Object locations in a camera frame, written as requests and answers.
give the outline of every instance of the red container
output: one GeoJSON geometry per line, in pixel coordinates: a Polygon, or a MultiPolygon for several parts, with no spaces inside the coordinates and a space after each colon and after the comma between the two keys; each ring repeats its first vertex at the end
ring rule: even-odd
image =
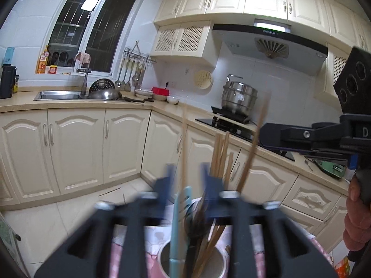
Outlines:
{"type": "Polygon", "coordinates": [[[158,87],[153,87],[152,92],[153,94],[157,94],[157,95],[169,96],[169,90],[158,88],[158,87]]]}

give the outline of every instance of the countertop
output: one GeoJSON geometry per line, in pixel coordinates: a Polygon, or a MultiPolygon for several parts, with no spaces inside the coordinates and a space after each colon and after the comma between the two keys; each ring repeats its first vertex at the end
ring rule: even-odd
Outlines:
{"type": "MultiPolygon", "coordinates": [[[[13,94],[12,98],[0,100],[0,113],[11,111],[25,111],[25,110],[42,110],[52,108],[131,108],[153,110],[165,116],[171,117],[175,120],[181,121],[183,117],[184,105],[173,105],[167,102],[154,101],[145,103],[132,103],[125,101],[92,101],[92,100],[43,100],[33,101],[38,92],[19,92],[13,94]]],[[[133,97],[132,93],[123,92],[123,95],[133,97]]],[[[189,106],[187,108],[187,124],[198,130],[202,130],[208,134],[215,135],[220,132],[216,128],[210,127],[201,122],[195,121],[196,118],[212,118],[213,114],[205,110],[189,106]]],[[[254,125],[246,125],[252,131],[255,130],[254,125]]],[[[252,144],[248,141],[242,140],[238,137],[231,136],[230,143],[237,145],[247,151],[250,151],[252,144]]],[[[290,169],[310,180],[316,181],[324,186],[327,186],[343,195],[348,195],[348,183],[345,179],[340,181],[324,174],[320,169],[309,163],[313,172],[305,164],[305,158],[298,153],[292,153],[295,161],[288,160],[275,153],[272,153],[262,147],[258,147],[256,154],[271,162],[290,169]]]]}

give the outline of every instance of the stainless steel sink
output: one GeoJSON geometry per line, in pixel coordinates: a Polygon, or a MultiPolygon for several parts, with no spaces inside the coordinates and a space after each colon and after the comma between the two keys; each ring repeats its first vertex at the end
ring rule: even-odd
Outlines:
{"type": "Polygon", "coordinates": [[[88,99],[87,96],[81,96],[80,91],[41,91],[34,100],[77,100],[88,99]]]}

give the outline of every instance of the orange bottle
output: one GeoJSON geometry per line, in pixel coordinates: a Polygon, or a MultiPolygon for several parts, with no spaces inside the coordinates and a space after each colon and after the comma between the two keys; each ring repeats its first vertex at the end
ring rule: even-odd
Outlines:
{"type": "Polygon", "coordinates": [[[36,73],[43,74],[46,71],[46,63],[48,62],[49,51],[48,46],[46,46],[44,52],[40,55],[40,59],[38,61],[38,67],[36,69],[36,73]]]}

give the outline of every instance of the black range hood trim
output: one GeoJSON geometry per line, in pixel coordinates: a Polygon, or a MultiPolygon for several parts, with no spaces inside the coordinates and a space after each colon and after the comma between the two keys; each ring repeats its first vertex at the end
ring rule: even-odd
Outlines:
{"type": "Polygon", "coordinates": [[[328,48],[324,45],[321,45],[317,42],[300,37],[298,35],[281,32],[277,30],[261,28],[261,27],[256,27],[256,26],[248,26],[248,25],[214,24],[213,31],[236,31],[236,32],[246,32],[246,33],[266,35],[269,37],[280,38],[282,40],[294,42],[294,43],[306,46],[308,48],[311,48],[313,50],[316,50],[318,52],[328,55],[328,48]]]}

